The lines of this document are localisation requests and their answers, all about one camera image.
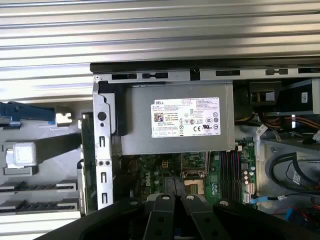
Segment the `barcode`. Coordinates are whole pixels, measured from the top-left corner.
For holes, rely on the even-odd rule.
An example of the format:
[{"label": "barcode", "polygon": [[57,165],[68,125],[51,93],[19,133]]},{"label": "barcode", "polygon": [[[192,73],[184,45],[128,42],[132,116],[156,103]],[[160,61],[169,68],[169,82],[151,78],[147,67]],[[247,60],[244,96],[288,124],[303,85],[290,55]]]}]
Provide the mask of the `barcode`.
[{"label": "barcode", "polygon": [[301,103],[305,104],[308,102],[308,93],[307,92],[302,92],[301,93]]}]

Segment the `black plastic strip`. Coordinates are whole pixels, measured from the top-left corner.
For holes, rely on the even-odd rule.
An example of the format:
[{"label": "black plastic strip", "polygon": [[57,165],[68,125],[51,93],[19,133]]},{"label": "black plastic strip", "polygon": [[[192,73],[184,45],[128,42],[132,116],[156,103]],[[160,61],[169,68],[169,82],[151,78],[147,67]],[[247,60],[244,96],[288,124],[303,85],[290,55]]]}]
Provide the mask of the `black plastic strip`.
[{"label": "black plastic strip", "polygon": [[271,69],[287,68],[288,66],[316,66],[320,65],[320,56],[307,57],[270,57],[270,58],[225,58],[199,60],[162,60],[162,61],[127,61],[91,63],[90,71],[94,74],[123,73],[150,70],[179,70],[192,68],[220,68],[236,69],[242,67],[261,67]]}]

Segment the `green circuit board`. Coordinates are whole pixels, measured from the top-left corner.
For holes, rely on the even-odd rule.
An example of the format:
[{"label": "green circuit board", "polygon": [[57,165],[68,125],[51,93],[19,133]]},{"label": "green circuit board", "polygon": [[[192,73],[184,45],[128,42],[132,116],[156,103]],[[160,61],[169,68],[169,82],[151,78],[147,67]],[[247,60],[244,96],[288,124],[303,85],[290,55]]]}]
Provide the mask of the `green circuit board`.
[{"label": "green circuit board", "polygon": [[150,154],[137,159],[140,197],[147,200],[150,194],[165,192],[165,177],[180,176],[181,155]]},{"label": "green circuit board", "polygon": [[236,150],[210,153],[205,197],[215,203],[220,198],[249,203],[256,188],[256,157],[253,141],[237,142]]},{"label": "green circuit board", "polygon": [[215,203],[221,197],[220,191],[220,152],[210,153],[209,171],[205,177],[204,193],[209,203]]},{"label": "green circuit board", "polygon": [[201,194],[199,192],[204,189],[204,196],[210,203],[220,198],[248,203],[246,198],[250,200],[250,194],[254,194],[256,186],[255,147],[253,141],[245,140],[236,145],[234,151],[212,151],[209,154],[187,152],[135,155],[141,199],[145,201],[150,194],[164,193],[164,177],[180,177],[185,169],[204,170],[208,156],[207,176],[187,176],[184,179],[187,192]]},{"label": "green circuit board", "polygon": [[204,168],[206,163],[206,152],[182,153],[182,168]]}]

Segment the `ridged metal surface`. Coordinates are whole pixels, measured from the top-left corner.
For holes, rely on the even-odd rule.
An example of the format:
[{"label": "ridged metal surface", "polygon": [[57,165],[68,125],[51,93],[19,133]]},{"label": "ridged metal surface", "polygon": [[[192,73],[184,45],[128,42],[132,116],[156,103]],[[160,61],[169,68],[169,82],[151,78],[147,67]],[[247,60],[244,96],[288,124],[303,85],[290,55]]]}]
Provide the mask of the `ridged metal surface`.
[{"label": "ridged metal surface", "polygon": [[25,80],[79,95],[93,62],[318,55],[318,12],[319,0],[0,0],[0,91]]}]

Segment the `yellow wire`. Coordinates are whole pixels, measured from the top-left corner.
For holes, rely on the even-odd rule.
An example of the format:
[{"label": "yellow wire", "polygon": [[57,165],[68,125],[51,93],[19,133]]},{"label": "yellow wire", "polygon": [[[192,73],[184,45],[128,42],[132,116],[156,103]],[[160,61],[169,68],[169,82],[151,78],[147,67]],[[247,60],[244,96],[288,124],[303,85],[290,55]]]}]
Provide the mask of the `yellow wire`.
[{"label": "yellow wire", "polygon": [[242,122],[242,121],[247,121],[249,118],[251,118],[252,116],[248,116],[248,117],[244,117],[238,120],[235,120],[235,122]]}]

